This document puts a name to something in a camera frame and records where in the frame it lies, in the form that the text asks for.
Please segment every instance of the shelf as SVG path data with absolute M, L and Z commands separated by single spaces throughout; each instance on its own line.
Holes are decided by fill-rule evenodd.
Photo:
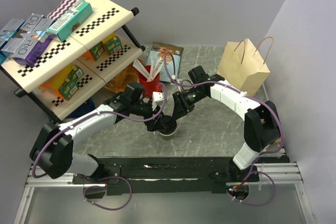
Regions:
M 83 75 L 77 82 L 78 91 L 70 99 L 70 101 L 63 100 L 60 97 L 44 92 L 40 88 L 35 88 L 33 90 L 33 93 L 39 98 L 39 100 L 51 111 L 53 111 L 61 120 L 66 118 L 72 111 L 78 108 L 105 85 L 105 82 L 101 78 L 84 66 L 79 60 L 75 60 L 73 64 L 78 65 L 82 69 Z
M 83 56 L 78 58 L 79 61 L 91 69 L 106 83 L 142 54 L 142 50 L 136 47 L 133 43 L 119 35 L 118 37 L 120 38 L 123 45 L 123 49 L 121 51 L 116 52 L 110 56 L 106 51 L 104 51 L 97 61 L 85 58 Z
M 52 40 L 36 64 L 22 66 L 7 58 L 1 66 L 28 93 L 86 52 L 86 48 L 68 37 L 63 43 Z
M 131 11 L 110 0 L 85 1 L 91 4 L 93 13 L 71 34 L 71 37 L 88 50 L 134 17 Z

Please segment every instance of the brown paper bag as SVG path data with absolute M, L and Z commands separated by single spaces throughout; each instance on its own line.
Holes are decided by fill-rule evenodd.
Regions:
M 267 38 L 271 38 L 272 43 L 263 59 L 258 49 Z M 250 96 L 256 94 L 270 73 L 265 62 L 273 45 L 273 38 L 269 36 L 265 39 L 259 43 L 257 48 L 249 39 L 241 42 L 228 42 L 218 67 L 219 75 L 236 89 L 246 91 Z

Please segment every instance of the bag handle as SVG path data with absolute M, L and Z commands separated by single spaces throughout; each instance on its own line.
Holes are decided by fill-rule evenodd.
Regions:
M 263 43 L 264 40 L 265 40 L 265 39 L 268 39 L 268 38 L 272 39 L 272 43 L 271 43 L 271 45 L 270 45 L 270 47 L 269 47 L 269 49 L 268 49 L 268 51 L 267 51 L 267 54 L 266 54 L 266 57 L 265 57 L 265 59 L 264 59 L 264 63 L 263 63 L 263 65 L 265 64 L 266 59 L 267 59 L 267 56 L 268 56 L 268 53 L 269 53 L 269 51 L 271 50 L 271 48 L 272 48 L 272 46 L 273 46 L 273 42 L 274 42 L 273 37 L 272 37 L 272 36 L 268 36 L 268 37 L 264 38 L 264 39 L 259 43 L 259 45 L 256 47 L 256 50 L 254 51 L 254 53 L 255 53 L 255 52 L 259 49 L 261 43 Z
M 240 64 L 243 64 L 243 59 L 244 59 L 244 56 L 245 56 L 245 48 L 246 48 L 246 43 L 245 43 L 245 40 L 243 39 L 241 42 L 239 42 L 238 46 L 236 47 L 235 50 L 233 50 L 233 52 L 235 52 L 237 50 L 237 48 L 239 47 L 240 43 L 244 42 L 244 52 L 243 52 L 243 57 L 242 57 L 242 61 Z

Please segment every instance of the floor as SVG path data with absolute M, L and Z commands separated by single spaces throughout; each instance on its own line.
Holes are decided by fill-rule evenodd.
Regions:
M 140 57 L 146 62 L 149 48 Z M 201 65 L 213 75 L 221 60 L 224 47 L 189 46 L 181 57 L 179 78 L 188 79 L 187 72 Z M 173 111 L 172 93 L 177 86 L 166 84 L 168 104 L 164 113 Z M 102 89 L 93 101 L 99 106 L 112 92 Z M 266 101 L 263 88 L 255 97 Z M 165 141 L 158 134 L 147 132 L 143 123 L 122 120 L 90 136 L 75 152 L 94 156 L 234 156 L 244 143 L 244 123 L 223 104 L 211 98 L 198 102 L 195 110 L 177 122 L 174 138 Z

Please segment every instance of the checkered pattern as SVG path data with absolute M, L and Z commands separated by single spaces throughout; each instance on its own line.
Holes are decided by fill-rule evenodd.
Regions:
M 126 53 L 129 49 L 131 49 L 131 48 L 128 47 L 127 45 L 124 45 L 123 49 L 121 49 L 120 51 L 112 54 L 107 60 L 105 60 L 99 66 L 96 66 L 96 68 L 99 69 L 99 71 L 101 71 L 101 72 L 104 71 L 105 68 L 107 68 L 109 65 L 111 65 L 112 62 L 115 62 L 117 59 L 119 59 L 120 56 L 123 56 L 124 53 Z
M 97 20 L 93 21 L 91 24 L 86 25 L 86 27 L 82 28 L 80 31 L 76 31 L 76 34 L 79 34 L 80 37 L 84 36 L 84 34 L 87 34 L 89 31 L 95 29 L 101 23 L 104 23 L 105 20 L 114 16 L 118 12 L 119 12 L 119 10 L 116 10 L 115 8 L 112 8 L 106 14 L 102 15 L 100 18 L 97 18 Z
M 52 48 L 50 51 L 46 52 L 45 54 L 41 55 L 37 62 L 33 67 L 30 65 L 26 65 L 25 69 L 18 70 L 18 73 L 21 74 L 22 77 L 26 76 L 27 73 L 33 72 L 34 69 L 40 67 L 43 63 L 46 63 L 48 59 L 51 59 L 53 56 L 59 53 L 59 51 L 64 50 L 66 47 L 70 46 L 71 43 L 67 42 L 66 40 L 62 44 L 57 44 L 56 48 Z
M 82 78 L 80 81 L 77 82 L 78 85 L 78 89 L 82 88 L 85 84 L 87 84 L 89 81 L 92 80 L 92 77 L 90 77 L 90 75 L 86 75 L 84 78 Z M 57 97 L 56 100 L 52 100 L 51 103 L 57 107 L 58 105 L 60 105 L 61 103 L 63 103 L 64 100 L 61 97 Z

